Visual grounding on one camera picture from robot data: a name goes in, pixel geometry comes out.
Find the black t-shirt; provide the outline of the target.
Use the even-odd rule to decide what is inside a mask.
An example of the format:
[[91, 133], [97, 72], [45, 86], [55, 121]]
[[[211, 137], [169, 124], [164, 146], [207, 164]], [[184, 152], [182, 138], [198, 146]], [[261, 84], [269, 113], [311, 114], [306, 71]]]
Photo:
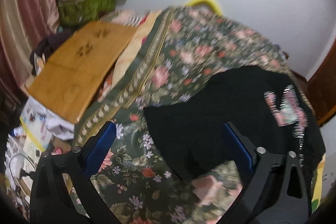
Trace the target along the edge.
[[222, 133], [227, 122], [268, 152], [295, 152], [306, 181], [326, 151], [316, 118], [291, 78], [257, 66], [215, 74], [188, 101], [146, 107], [144, 116], [166, 164], [187, 182], [232, 160]]

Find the brown bamboo mat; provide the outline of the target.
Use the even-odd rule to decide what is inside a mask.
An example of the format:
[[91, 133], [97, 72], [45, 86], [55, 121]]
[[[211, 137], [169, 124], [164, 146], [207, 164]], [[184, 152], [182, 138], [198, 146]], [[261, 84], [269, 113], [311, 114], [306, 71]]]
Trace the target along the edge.
[[131, 26], [89, 22], [50, 56], [29, 94], [61, 118], [79, 123], [105, 75], [136, 31]]

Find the wooden door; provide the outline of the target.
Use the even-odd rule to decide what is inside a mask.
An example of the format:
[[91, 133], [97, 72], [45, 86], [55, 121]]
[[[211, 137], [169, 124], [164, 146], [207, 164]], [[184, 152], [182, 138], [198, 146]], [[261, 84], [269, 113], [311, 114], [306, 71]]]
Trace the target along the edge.
[[309, 102], [315, 112], [317, 123], [323, 125], [335, 116], [336, 103], [336, 51], [335, 43], [319, 69], [307, 83]]

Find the floral green bedspread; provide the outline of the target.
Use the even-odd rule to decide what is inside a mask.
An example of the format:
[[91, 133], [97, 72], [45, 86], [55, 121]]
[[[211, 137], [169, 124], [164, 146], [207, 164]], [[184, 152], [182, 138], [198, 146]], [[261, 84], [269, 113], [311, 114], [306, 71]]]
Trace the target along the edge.
[[280, 47], [234, 20], [191, 7], [150, 14], [146, 40], [135, 39], [118, 61], [115, 86], [94, 102], [75, 128], [84, 144], [106, 121], [116, 124], [107, 165], [92, 184], [122, 223], [215, 223], [232, 205], [242, 183], [232, 161], [195, 185], [173, 175], [151, 138], [143, 109], [188, 101], [210, 77], [256, 65], [290, 75]]

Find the green storage box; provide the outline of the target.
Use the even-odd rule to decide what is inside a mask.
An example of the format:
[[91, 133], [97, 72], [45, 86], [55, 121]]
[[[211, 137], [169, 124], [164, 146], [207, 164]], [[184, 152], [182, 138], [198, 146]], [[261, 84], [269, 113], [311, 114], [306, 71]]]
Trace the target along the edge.
[[116, 0], [59, 0], [59, 23], [63, 27], [83, 26], [99, 20], [116, 7]]

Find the pink striped curtain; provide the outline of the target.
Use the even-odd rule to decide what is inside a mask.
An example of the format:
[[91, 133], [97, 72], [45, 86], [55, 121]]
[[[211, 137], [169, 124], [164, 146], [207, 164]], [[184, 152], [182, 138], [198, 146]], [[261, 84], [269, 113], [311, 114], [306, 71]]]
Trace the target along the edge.
[[1, 0], [1, 91], [21, 100], [30, 54], [58, 26], [56, 0]]

